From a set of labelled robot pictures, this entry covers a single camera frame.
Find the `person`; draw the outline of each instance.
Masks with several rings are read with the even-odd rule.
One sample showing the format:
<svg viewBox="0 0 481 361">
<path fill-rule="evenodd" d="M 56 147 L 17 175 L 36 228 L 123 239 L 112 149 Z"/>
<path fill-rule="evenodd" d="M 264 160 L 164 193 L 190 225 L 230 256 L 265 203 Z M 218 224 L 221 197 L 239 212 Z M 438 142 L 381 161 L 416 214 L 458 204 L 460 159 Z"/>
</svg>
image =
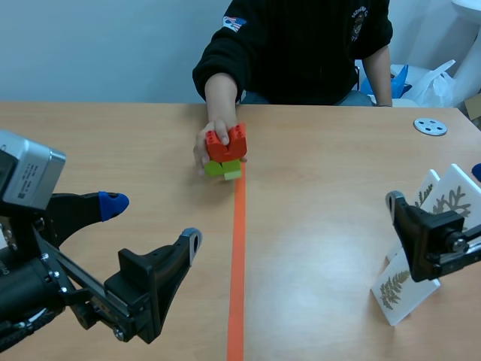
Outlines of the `person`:
<svg viewBox="0 0 481 361">
<path fill-rule="evenodd" d="M 389 0 L 233 0 L 192 77 L 207 103 L 197 136 L 198 171 L 209 162 L 205 133 L 224 145 L 235 105 L 367 105 L 352 91 L 362 59 L 378 106 L 392 106 Z"/>
</svg>

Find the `fern illustration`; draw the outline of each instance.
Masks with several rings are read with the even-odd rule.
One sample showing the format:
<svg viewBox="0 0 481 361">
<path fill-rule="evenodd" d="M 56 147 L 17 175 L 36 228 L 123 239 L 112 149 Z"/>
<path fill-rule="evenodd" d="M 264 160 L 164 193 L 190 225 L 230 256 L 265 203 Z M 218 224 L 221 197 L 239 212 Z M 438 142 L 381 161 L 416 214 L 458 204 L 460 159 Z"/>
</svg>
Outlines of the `fern illustration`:
<svg viewBox="0 0 481 361">
<path fill-rule="evenodd" d="M 420 208 L 422 206 L 422 203 L 428 198 L 429 194 L 431 194 L 431 191 L 433 190 L 433 185 L 429 184 L 428 188 L 424 192 L 420 192 L 418 194 L 419 202 L 414 202 L 414 205 L 417 208 Z"/>
<path fill-rule="evenodd" d="M 401 293 L 402 284 L 407 281 L 409 276 L 411 276 L 409 271 L 402 271 L 394 275 L 392 279 L 389 277 L 385 283 L 381 284 L 381 301 L 389 310 L 393 310 L 393 304 L 398 304 L 398 301 L 401 300 L 398 294 Z"/>
<path fill-rule="evenodd" d="M 444 206 L 447 205 L 449 211 L 456 211 L 459 213 L 460 216 L 464 218 L 468 217 L 471 214 L 469 210 L 471 203 L 466 203 L 464 205 L 460 205 L 460 200 L 466 196 L 466 193 L 461 193 L 461 186 L 458 186 L 456 192 L 454 190 L 449 191 L 448 199 L 445 199 L 445 196 L 442 195 L 441 199 L 436 199 L 436 205 L 433 205 L 433 214 L 439 214 L 444 212 Z"/>
</svg>

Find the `hand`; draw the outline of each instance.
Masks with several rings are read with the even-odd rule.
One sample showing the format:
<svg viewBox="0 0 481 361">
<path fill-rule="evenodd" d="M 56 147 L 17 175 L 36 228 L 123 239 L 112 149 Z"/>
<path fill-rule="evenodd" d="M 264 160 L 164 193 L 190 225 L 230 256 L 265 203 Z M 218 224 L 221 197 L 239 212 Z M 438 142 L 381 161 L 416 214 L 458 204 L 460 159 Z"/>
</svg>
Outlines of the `hand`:
<svg viewBox="0 0 481 361">
<path fill-rule="evenodd" d="M 207 152 L 207 146 L 205 144 L 205 133 L 210 130 L 215 130 L 217 133 L 217 137 L 219 137 L 222 144 L 228 145 L 228 130 L 231 127 L 232 126 L 228 126 L 224 120 L 219 119 L 213 122 L 209 122 L 205 126 L 205 128 L 203 128 L 197 134 L 194 146 L 194 158 L 197 172 L 199 175 L 204 175 L 204 165 L 208 164 L 210 161 L 209 153 Z"/>
</svg>

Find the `green lego brick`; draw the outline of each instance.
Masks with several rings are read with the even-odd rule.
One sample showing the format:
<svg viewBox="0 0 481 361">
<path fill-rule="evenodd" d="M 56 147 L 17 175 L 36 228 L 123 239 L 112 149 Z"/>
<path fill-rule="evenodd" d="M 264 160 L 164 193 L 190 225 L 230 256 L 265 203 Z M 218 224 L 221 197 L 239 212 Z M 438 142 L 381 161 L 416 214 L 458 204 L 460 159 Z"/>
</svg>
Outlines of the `green lego brick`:
<svg viewBox="0 0 481 361">
<path fill-rule="evenodd" d="M 241 169 L 241 160 L 231 160 L 230 162 L 224 162 L 222 164 L 222 169 L 224 169 L 224 173 L 231 173 L 233 171 L 240 171 Z"/>
<path fill-rule="evenodd" d="M 208 164 L 204 166 L 205 174 L 211 177 L 217 177 L 224 174 L 222 166 L 218 162 L 211 160 Z"/>
<path fill-rule="evenodd" d="M 233 179 L 240 177 L 242 177 L 242 171 L 230 171 L 229 173 L 224 173 L 224 178 L 227 181 L 232 181 Z"/>
</svg>

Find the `red lego brick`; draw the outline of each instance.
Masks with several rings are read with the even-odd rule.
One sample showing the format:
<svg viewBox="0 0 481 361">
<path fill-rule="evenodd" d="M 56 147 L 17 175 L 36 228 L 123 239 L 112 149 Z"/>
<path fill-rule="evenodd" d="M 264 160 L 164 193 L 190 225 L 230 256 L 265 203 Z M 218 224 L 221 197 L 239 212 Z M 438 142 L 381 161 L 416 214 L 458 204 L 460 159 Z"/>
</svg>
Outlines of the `red lego brick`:
<svg viewBox="0 0 481 361">
<path fill-rule="evenodd" d="M 228 162 L 227 160 L 224 160 L 225 155 L 228 153 L 228 149 L 220 142 L 219 137 L 217 137 L 217 134 L 213 130 L 205 133 L 205 142 L 207 145 L 207 152 L 212 160 L 218 163 Z"/>
<path fill-rule="evenodd" d="M 228 131 L 229 145 L 223 145 L 217 134 L 210 130 L 205 134 L 207 152 L 212 160 L 224 163 L 242 158 L 247 153 L 246 125 L 238 124 Z"/>
<path fill-rule="evenodd" d="M 241 123 L 228 131 L 228 151 L 234 159 L 240 159 L 247 153 L 246 124 Z"/>
</svg>

